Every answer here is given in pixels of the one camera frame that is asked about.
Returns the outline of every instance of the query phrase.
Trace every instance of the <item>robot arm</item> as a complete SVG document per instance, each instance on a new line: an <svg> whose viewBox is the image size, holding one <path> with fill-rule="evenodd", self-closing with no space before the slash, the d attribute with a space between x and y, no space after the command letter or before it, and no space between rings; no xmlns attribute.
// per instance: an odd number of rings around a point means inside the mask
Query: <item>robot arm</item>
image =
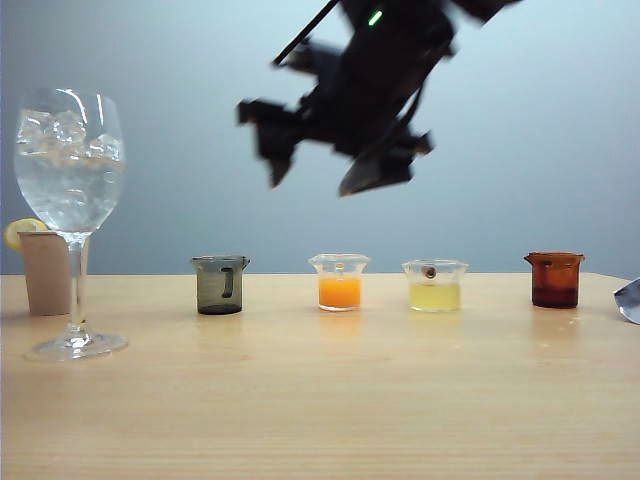
<svg viewBox="0 0 640 480"><path fill-rule="evenodd" d="M503 6L519 0L453 0L487 21ZM308 33L340 3L354 33L344 50L315 44ZM254 123L259 155L277 186L291 166L302 140L330 143L353 158L342 180L341 196L411 179L416 154L431 151L428 135L415 135L409 122L423 84L436 64L452 55L454 29L444 13L445 0L331 0L274 60L317 77L298 108L262 100L238 105L241 124ZM398 115L409 100L402 117Z"/></svg>

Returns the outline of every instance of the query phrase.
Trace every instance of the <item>brown beaker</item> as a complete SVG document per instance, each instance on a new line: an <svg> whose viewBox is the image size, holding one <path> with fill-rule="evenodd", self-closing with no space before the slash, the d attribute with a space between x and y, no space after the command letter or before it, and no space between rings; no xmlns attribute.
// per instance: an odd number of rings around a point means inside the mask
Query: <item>brown beaker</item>
<svg viewBox="0 0 640 480"><path fill-rule="evenodd" d="M574 308L578 305L580 262L572 252L531 252L524 257L532 266L531 301L538 307Z"/></svg>

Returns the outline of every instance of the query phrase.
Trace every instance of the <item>green light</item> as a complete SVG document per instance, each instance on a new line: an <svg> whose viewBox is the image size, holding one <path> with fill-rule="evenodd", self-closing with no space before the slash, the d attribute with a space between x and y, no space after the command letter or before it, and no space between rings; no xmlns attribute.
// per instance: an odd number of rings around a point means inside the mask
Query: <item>green light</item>
<svg viewBox="0 0 640 480"><path fill-rule="evenodd" d="M382 10L376 10L375 12L373 12L373 15L371 15L371 18L369 18L369 26L373 27L376 23L378 23L378 20L380 20L382 18Z"/></svg>

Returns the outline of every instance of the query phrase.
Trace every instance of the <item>gray wall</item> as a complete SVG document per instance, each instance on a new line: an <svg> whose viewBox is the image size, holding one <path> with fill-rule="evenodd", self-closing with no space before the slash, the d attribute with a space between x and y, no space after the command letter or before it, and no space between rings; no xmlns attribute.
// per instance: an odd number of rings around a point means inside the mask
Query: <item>gray wall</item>
<svg viewBox="0 0 640 480"><path fill-rule="evenodd" d="M236 252L248 272L310 272L324 251L466 260L526 271L531 250L583 252L584 269L640 275L640 2L525 0L479 28L457 17L459 53L433 72L416 131L437 144L404 186L337 199L349 164L303 144L267 186L243 98L293 103L311 78L270 60L325 0L2 2L2 224L30 215L11 168L26 87L97 88L119 105L126 191L96 233L92 273L190 272ZM344 44L335 12L315 38ZM3 271L20 257L2 251Z"/></svg>

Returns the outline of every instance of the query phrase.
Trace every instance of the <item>yellow liquid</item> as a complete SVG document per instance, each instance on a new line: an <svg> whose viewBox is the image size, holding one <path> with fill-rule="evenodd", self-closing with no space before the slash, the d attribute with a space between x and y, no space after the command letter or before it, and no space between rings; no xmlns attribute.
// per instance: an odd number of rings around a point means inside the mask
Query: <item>yellow liquid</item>
<svg viewBox="0 0 640 480"><path fill-rule="evenodd" d="M409 285L409 304L415 310L441 312L460 308L460 285Z"/></svg>

